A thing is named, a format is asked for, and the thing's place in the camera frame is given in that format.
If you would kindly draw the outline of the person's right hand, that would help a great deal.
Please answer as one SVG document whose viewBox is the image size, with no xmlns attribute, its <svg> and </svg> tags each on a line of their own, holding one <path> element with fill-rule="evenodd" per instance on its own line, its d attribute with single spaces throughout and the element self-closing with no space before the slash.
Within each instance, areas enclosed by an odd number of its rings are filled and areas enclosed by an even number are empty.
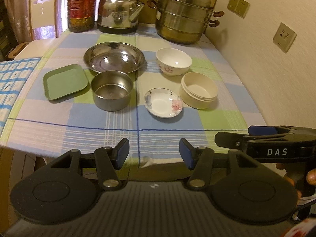
<svg viewBox="0 0 316 237">
<path fill-rule="evenodd" d="M 304 163 L 277 163 L 278 170 L 285 170 L 284 179 L 295 187 L 298 198 L 310 197 L 315 192 L 315 168 L 307 172 L 308 166 Z"/>
</svg>

